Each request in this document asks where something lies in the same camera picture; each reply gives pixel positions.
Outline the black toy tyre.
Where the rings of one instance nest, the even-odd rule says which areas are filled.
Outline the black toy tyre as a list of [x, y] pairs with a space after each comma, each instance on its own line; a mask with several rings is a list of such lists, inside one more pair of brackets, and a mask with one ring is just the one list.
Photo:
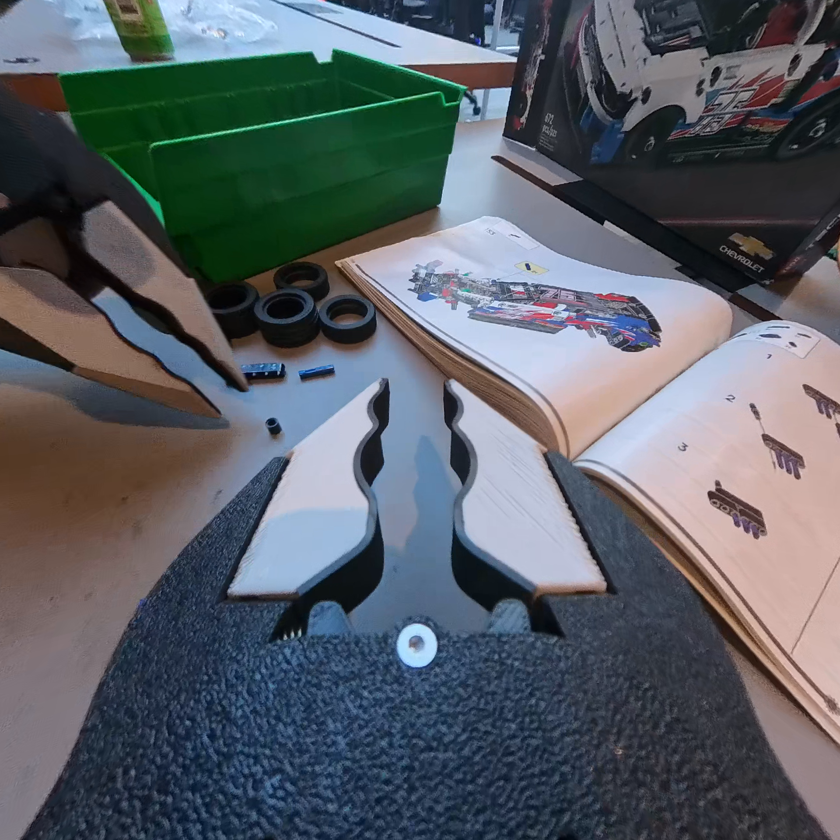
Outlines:
[[324, 301], [319, 308], [319, 320], [322, 334], [341, 344], [361, 343], [369, 339], [377, 327], [373, 303], [354, 294]]
[[328, 271], [315, 262], [299, 260], [280, 266], [273, 275], [275, 288], [280, 291], [305, 291], [314, 301], [330, 292]]
[[228, 340], [248, 337], [259, 330], [255, 308], [257, 289], [246, 281], [215, 285], [204, 298], [219, 328]]
[[255, 305], [255, 319], [265, 341], [280, 348], [295, 348], [320, 333], [319, 309], [312, 295], [298, 288], [265, 294]]

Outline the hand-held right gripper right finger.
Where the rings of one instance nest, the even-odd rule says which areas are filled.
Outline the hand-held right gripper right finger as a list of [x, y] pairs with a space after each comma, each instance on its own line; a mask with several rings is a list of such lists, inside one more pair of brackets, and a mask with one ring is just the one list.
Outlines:
[[450, 465], [461, 482], [451, 564], [492, 611], [546, 596], [604, 595], [608, 584], [540, 442], [455, 380], [444, 385]]

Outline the clear plastic bag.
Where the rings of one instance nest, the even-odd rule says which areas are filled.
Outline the clear plastic bag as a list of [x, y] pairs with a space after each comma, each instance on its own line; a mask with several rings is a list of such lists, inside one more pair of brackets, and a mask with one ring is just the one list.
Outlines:
[[[158, 1], [171, 37], [244, 44], [275, 39], [278, 26], [256, 12], [256, 2]], [[103, 1], [57, 1], [51, 5], [70, 21], [76, 39], [117, 35]]]

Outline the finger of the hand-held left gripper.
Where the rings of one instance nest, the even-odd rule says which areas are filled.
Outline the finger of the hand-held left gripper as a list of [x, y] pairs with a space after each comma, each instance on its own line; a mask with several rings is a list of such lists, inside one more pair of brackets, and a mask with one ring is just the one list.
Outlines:
[[74, 375], [184, 413], [221, 416], [204, 394], [126, 340], [104, 313], [48, 271], [1, 268], [1, 315]]
[[72, 264], [67, 280], [89, 302], [111, 290], [149, 313], [228, 386], [249, 389], [196, 281], [115, 203], [84, 211], [78, 230], [66, 235], [66, 250]]

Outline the black toy car set box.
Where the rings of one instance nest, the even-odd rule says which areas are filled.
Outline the black toy car set box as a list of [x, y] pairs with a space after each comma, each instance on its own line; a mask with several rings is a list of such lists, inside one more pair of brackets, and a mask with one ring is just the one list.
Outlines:
[[528, 2], [504, 134], [754, 282], [800, 275], [838, 235], [838, 2]]

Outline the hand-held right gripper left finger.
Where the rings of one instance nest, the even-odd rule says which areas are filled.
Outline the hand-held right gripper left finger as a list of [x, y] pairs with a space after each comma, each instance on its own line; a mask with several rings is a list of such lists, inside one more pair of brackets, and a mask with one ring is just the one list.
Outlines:
[[375, 380], [293, 447], [227, 586], [228, 600], [351, 613], [384, 570], [372, 489], [384, 465], [389, 381]]

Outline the wooden-edged table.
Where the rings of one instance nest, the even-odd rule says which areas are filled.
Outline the wooden-edged table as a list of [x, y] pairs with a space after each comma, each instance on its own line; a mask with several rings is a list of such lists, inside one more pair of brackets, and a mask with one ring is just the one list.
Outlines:
[[[516, 60], [427, 31], [324, 2], [257, 2], [257, 15], [277, 27], [267, 42], [172, 33], [175, 62], [334, 50], [406, 67], [469, 89], [509, 88]], [[1, 23], [2, 81], [25, 102], [66, 111], [57, 77], [65, 72], [131, 67], [116, 35], [75, 40], [70, 21], [50, 2], [25, 1]]]

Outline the green bottle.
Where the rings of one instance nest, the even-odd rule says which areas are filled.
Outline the green bottle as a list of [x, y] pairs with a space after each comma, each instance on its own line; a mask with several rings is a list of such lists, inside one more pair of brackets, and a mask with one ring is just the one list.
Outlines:
[[172, 37], [158, 1], [105, 1], [104, 5], [132, 62], [174, 58]]

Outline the open instruction booklet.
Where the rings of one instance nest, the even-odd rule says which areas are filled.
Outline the open instruction booklet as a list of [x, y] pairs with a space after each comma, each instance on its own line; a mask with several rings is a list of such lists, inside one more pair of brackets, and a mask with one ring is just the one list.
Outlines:
[[498, 217], [335, 265], [447, 378], [621, 500], [838, 742], [837, 343], [784, 320], [734, 331], [702, 287]]

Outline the green plastic bin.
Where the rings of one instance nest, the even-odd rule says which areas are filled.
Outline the green plastic bin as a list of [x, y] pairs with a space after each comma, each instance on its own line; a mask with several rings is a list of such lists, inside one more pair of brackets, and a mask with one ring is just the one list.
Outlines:
[[437, 206], [465, 89], [335, 49], [59, 75], [190, 272], [244, 280]]

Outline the black office chair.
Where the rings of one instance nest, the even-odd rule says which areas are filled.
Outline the black office chair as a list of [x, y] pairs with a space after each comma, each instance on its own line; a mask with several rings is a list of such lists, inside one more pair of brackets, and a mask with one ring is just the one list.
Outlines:
[[451, 2], [454, 37], [465, 63], [457, 66], [458, 84], [468, 89], [468, 121], [484, 121], [490, 94], [510, 88], [518, 60], [520, 36], [511, 31], [517, 2]]

